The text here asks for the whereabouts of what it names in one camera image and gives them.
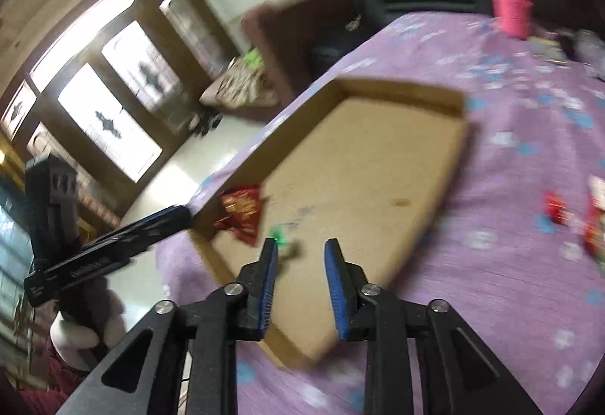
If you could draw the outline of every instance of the brown armchair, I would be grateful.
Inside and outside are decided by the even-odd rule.
[[[307,56],[321,32],[355,16],[353,0],[267,0],[244,14],[242,29],[262,54],[280,109],[312,83]]]

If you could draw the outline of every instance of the cardboard box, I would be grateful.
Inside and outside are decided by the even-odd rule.
[[[197,249],[220,284],[256,260],[276,225],[280,250],[265,339],[288,367],[317,361],[337,340],[324,243],[386,286],[430,225],[456,171],[466,135],[464,94],[376,79],[337,78],[312,96],[229,177],[222,191],[260,183],[266,199],[258,247],[216,234],[218,195],[195,216]]]

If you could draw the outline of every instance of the silver bolt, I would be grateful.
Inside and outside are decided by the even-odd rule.
[[[166,314],[174,309],[174,303],[169,300],[161,300],[155,305],[155,312],[158,314]]]
[[[228,296],[238,296],[244,291],[244,286],[241,284],[229,284],[225,285],[225,293]]]
[[[435,312],[448,312],[450,310],[450,305],[446,300],[435,299],[431,302],[431,309]]]
[[[380,287],[374,284],[365,284],[361,288],[361,293],[364,296],[377,296],[380,293]]]

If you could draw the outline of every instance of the white glove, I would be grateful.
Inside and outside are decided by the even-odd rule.
[[[115,347],[126,334],[122,313],[124,305],[113,290],[108,290],[110,316],[105,323],[103,343],[109,349]],[[59,356],[70,367],[79,371],[90,371],[78,350],[94,348],[99,344],[98,335],[85,326],[70,323],[59,312],[50,327],[50,339]]]

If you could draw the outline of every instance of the bed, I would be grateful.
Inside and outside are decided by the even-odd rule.
[[[192,211],[310,95],[343,75],[467,94],[473,129],[461,172],[392,289],[413,302],[450,301],[545,415],[567,413],[605,351],[605,281],[581,246],[588,176],[605,177],[605,84],[581,64],[534,59],[487,16],[407,14],[341,59],[209,177]],[[573,211],[570,226],[543,214],[548,190]],[[187,233],[158,246],[157,267],[177,303],[217,287]],[[257,345],[239,345],[240,413],[362,413],[364,352],[363,344],[339,344],[301,372],[276,368]]]

